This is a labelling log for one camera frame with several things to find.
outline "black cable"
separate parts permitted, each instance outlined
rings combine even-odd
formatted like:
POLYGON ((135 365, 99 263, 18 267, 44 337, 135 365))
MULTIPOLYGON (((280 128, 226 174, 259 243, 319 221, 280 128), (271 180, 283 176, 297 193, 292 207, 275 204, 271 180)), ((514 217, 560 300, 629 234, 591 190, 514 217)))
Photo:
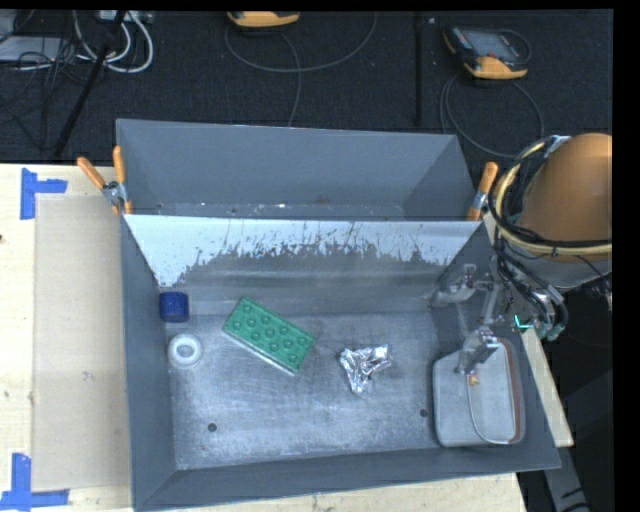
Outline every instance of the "black cable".
MULTIPOLYGON (((469 142, 471 145, 475 146, 479 150, 484 151, 485 153, 488 153, 490 155, 498 156, 498 157, 501 157, 501 158, 515 159, 517 157, 517 155, 513 155, 513 154, 509 154, 509 153, 502 153, 502 152, 499 152, 499 151, 494 151, 493 149, 490 149, 490 148, 488 148, 486 146, 483 146, 480 143, 476 142, 456 122, 456 120, 455 120, 455 118, 453 117, 453 114, 452 114, 451 101, 449 99, 449 96, 450 96, 451 88, 452 88, 454 82, 461 75, 462 75, 461 71, 455 73, 451 78, 449 78, 447 80, 447 82, 445 82, 444 86, 442 87, 442 91, 440 93, 440 124, 442 126, 442 132, 443 133, 447 133, 447 125, 446 125, 446 121, 445 120, 448 118, 448 120, 451 122, 451 124, 456 129, 456 131, 467 142, 469 142)), ((540 132, 539 132, 538 138, 542 138, 544 136, 544 119, 543 119, 542 112, 540 111, 540 108, 536 104, 536 102, 533 99, 533 97, 524 88, 522 88, 522 86, 520 86, 519 84, 517 84, 514 81, 509 81, 509 83, 505 84, 505 85, 511 85, 512 87, 515 87, 516 90, 518 90, 520 93, 522 93, 524 95, 524 97, 529 101, 529 103, 533 106, 533 109, 534 109, 536 115, 538 116, 538 120, 539 120, 539 123, 540 123, 540 132)))
POLYGON ((73 131, 73 128, 76 124, 76 121, 78 120, 78 117, 80 117, 80 112, 89 96, 89 93, 91 92, 91 88, 93 87, 93 84, 98 78, 98 74, 100 73, 102 65, 104 64, 104 61, 107 58, 107 53, 109 52, 109 45, 115 39, 117 33, 119 32, 120 24, 124 21, 124 18, 127 15, 127 12, 128 11, 126 9, 118 9, 118 11, 116 12, 113 25, 111 27, 111 30, 109 31, 109 38, 107 42, 103 45, 102 50, 98 55, 98 59, 94 63, 93 67, 91 68, 91 73, 89 74, 89 78, 87 79, 85 86, 82 88, 82 91, 80 92, 80 97, 78 98, 75 105, 73 106, 73 109, 69 114, 69 117, 67 117, 67 120, 64 126, 62 127, 62 132, 58 137, 58 142, 54 146, 54 157, 56 158, 62 156, 62 151, 67 145, 69 137, 71 136, 71 132, 73 131))
POLYGON ((309 66, 309 67, 305 67, 305 68, 303 68, 303 67, 272 68, 272 67, 269 67, 269 66, 261 66, 260 64, 256 64, 255 62, 251 62, 251 61, 245 59, 244 57, 239 55, 231 47, 231 43, 229 43, 229 30, 231 28, 230 26, 227 26, 227 29, 225 30, 224 42, 227 45, 227 49, 231 52, 231 54, 234 57, 236 57, 239 61, 244 62, 247 66, 251 66, 253 68, 260 69, 262 71, 270 71, 272 73, 306 73, 306 72, 309 72, 309 71, 319 71, 321 69, 327 69, 327 68, 330 68, 330 67, 333 67, 333 66, 337 66, 338 64, 342 64, 343 62, 349 60, 356 53, 358 53, 364 47, 364 45, 366 45, 369 42, 369 39, 371 39, 371 36, 373 35, 373 32, 374 32, 374 30, 376 28, 377 22, 378 22, 378 13, 374 12, 373 13, 373 22, 371 24, 371 28, 369 29, 368 34, 366 35, 364 40, 352 52, 348 53, 344 57, 341 57, 341 58, 339 58, 337 60, 334 60, 333 62, 328 62, 326 64, 319 64, 317 66, 309 66))
POLYGON ((574 512, 575 510, 585 509, 589 512, 589 505, 584 502, 575 503, 574 505, 570 505, 567 508, 563 508, 560 512, 574 512))
POLYGON ((549 288, 549 286, 550 286, 549 283, 547 283, 542 278, 540 278, 537 275, 535 275, 528 268, 526 268, 522 263, 520 263, 518 260, 516 260, 513 256, 511 256, 510 254, 507 254, 504 251, 504 245, 503 245, 503 238, 502 237, 499 237, 498 240, 496 240, 496 242, 497 243, 494 245, 494 250, 496 251, 496 253, 499 256, 502 256, 505 260, 507 260, 514 267, 516 267, 518 270, 520 270, 520 272, 525 274, 529 279, 531 279, 532 281, 538 283, 538 285, 540 285, 540 287, 544 288, 545 290, 547 290, 549 288))
MULTIPOLYGON (((48 113, 47 110, 49 108, 49 102, 53 97, 53 93, 57 90, 56 88, 56 78, 57 78, 57 74, 58 72, 66 65, 68 65, 68 63, 73 59, 73 54, 70 56, 69 59, 67 59, 68 55, 67 55, 67 51, 68 48, 70 47, 70 43, 67 41, 66 43, 63 43, 63 40, 60 41, 60 45, 58 46, 58 53, 54 59, 53 63, 50 63, 49 57, 42 53, 42 52, 35 52, 35 51, 29 51, 29 52, 24 52, 20 55, 20 57, 18 58, 18 61, 16 63, 16 67, 18 69, 21 68, 22 66, 22 60, 27 57, 27 56, 39 56, 42 57, 44 60, 47 61, 47 63, 50 63, 50 65, 48 67, 43 67, 40 68, 41 70, 47 69, 47 75, 43 80, 42 83, 42 100, 41 102, 36 106, 33 107, 31 109, 27 109, 23 112, 21 112, 20 114, 15 114, 11 108, 9 108, 8 103, 9 101, 5 101, 5 103, 2 104, 2 107, 5 108, 9 114, 11 115, 11 117, 9 119, 6 119, 2 122, 0 122, 0 125, 6 124, 8 122, 15 122, 20 129, 25 133, 25 135, 27 136, 27 138, 31 141, 31 143, 37 147, 40 151, 46 151, 46 150, 50 150, 52 149, 54 146, 52 144, 47 145, 45 143, 46 138, 47 138, 47 133, 48 133, 48 113), (37 137, 35 137, 27 128, 27 126, 22 122, 22 117, 25 117, 26 115, 39 110, 40 111, 40 122, 41 122, 41 133, 40 133, 40 140, 38 140, 37 137)), ((29 70, 28 72, 31 73, 31 76, 29 78, 29 80, 27 81, 27 84, 30 84, 31 81, 33 80, 33 78, 36 76, 38 71, 38 67, 36 65, 36 69, 33 70, 29 70)))
POLYGON ((15 18, 13 18, 13 27, 6 34, 0 35, 0 44, 4 43, 7 39, 13 37, 17 32, 20 32, 24 28, 24 26, 27 23, 29 23, 29 20, 33 17, 33 15, 34 15, 34 13, 36 11, 37 11, 37 9, 31 9, 29 14, 27 15, 27 18, 20 24, 19 27, 16 27, 16 21, 17 21, 18 17, 16 16, 15 18))
POLYGON ((575 254, 575 257, 576 257, 576 258, 578 258, 579 260, 581 260, 582 262, 586 263, 586 264, 591 268, 591 270, 593 270, 593 272, 596 274, 596 276, 597 276, 597 277, 600 277, 600 278, 602 278, 602 279, 605 279, 605 278, 606 278, 606 276, 605 276, 602 272, 600 272, 600 271, 595 267, 595 265, 594 265, 593 263, 591 263, 588 259, 586 259, 586 258, 585 258, 585 257, 583 257, 583 256, 580 256, 579 254, 575 254))
MULTIPOLYGON (((546 137, 545 139, 541 139, 539 142, 543 143, 544 145, 547 145, 547 144, 554 143, 556 140, 557 138, 555 136, 549 136, 549 137, 546 137)), ((498 214, 496 209, 497 188, 502 183, 502 179, 509 172, 511 172, 511 170, 513 170, 515 165, 520 165, 520 168, 522 168, 524 160, 525 158, 527 158, 525 154, 528 150, 529 148, 526 148, 522 152, 520 152, 520 154, 514 159, 514 164, 510 168, 508 168, 505 172, 501 173, 501 175, 496 177, 496 179, 493 181, 493 184, 491 185, 491 189, 489 193, 487 194, 487 207, 491 212, 491 215, 494 218, 496 224, 500 226, 502 229, 509 231, 513 235, 517 236, 519 239, 521 239, 524 242, 537 244, 537 245, 544 245, 548 248, 551 248, 552 250, 558 249, 558 248, 588 249, 591 247, 597 247, 600 245, 612 243, 611 238, 607 240, 582 240, 582 241, 549 240, 548 238, 544 238, 543 236, 539 235, 535 231, 519 226, 516 223, 512 222, 511 219, 508 217, 508 215, 505 215, 504 208, 503 208, 503 213, 501 215, 498 214)))
POLYGON ((611 350, 611 345, 608 345, 608 344, 605 345, 604 343, 592 343, 590 341, 585 341, 585 340, 582 340, 580 338, 576 338, 575 336, 572 336, 571 334, 567 334, 566 332, 563 333, 563 336, 566 336, 570 340, 573 340, 576 343, 580 343, 581 345, 586 345, 587 347, 594 347, 594 348, 602 348, 602 349, 606 349, 606 350, 611 350))
POLYGON ((520 62, 522 64, 527 64, 531 60, 531 55, 532 55, 531 45, 529 44, 529 41, 527 40, 526 37, 524 37, 519 32, 516 32, 515 30, 511 30, 508 28, 501 28, 498 32, 502 32, 504 34, 511 34, 516 36, 518 39, 520 39, 520 41, 522 41, 524 45, 527 47, 527 56, 521 59, 520 62))
POLYGON ((506 264, 506 261, 501 256, 498 256, 497 259, 497 270, 502 280, 505 283, 510 283, 520 293, 520 295, 522 295, 522 297, 524 297, 524 299, 534 307, 541 318, 547 318, 547 310, 545 309, 544 304, 542 304, 538 297, 531 293, 531 290, 527 286, 516 279, 515 275, 506 264))
POLYGON ((0 109, 5 108, 7 105, 10 105, 11 103, 14 103, 15 101, 18 100, 18 98, 20 98, 20 96, 22 96, 25 92, 27 92, 27 89, 29 88, 29 85, 31 85, 31 82, 33 81, 33 79, 35 78, 36 74, 33 73, 31 74, 31 76, 29 77, 29 79, 23 84, 22 88, 20 89, 20 91, 18 91, 13 97, 11 97, 8 100, 5 100, 4 103, 0 103, 0 109))

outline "orange device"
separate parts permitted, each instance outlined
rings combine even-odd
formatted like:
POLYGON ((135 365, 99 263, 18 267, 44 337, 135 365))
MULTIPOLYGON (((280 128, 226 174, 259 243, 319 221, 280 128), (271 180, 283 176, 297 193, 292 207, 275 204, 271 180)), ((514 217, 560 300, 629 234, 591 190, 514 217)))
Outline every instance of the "orange device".
POLYGON ((240 30, 247 33, 274 33, 295 23, 298 11, 227 11, 227 17, 240 30))
POLYGON ((474 77, 487 80, 510 80, 527 74, 529 55, 516 49, 507 38, 509 34, 513 31, 471 27, 443 31, 447 47, 463 67, 474 77))

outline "blue cap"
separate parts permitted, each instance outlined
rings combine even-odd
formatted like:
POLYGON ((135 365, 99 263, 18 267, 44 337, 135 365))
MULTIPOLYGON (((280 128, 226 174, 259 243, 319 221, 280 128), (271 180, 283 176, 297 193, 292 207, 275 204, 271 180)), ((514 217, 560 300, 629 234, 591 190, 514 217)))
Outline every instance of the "blue cap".
POLYGON ((172 323, 189 320, 189 296, 182 292, 161 293, 160 318, 172 323))

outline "cardboard sheet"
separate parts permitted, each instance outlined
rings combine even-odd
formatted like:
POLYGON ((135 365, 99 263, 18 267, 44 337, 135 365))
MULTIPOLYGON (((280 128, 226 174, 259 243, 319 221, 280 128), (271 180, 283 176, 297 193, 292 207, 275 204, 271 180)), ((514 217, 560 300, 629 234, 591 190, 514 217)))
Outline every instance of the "cardboard sheet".
POLYGON ((33 488, 128 484, 118 217, 101 195, 37 206, 33 488))

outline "crumpled aluminum foil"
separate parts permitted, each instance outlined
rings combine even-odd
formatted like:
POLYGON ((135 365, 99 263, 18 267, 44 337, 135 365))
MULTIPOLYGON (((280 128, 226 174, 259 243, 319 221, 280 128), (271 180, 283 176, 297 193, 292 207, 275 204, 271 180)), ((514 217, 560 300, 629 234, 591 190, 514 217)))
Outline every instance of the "crumpled aluminum foil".
POLYGON ((372 374, 391 364, 389 345, 360 350, 345 348, 340 354, 340 364, 347 371, 351 391, 360 398, 366 398, 371 393, 372 374))

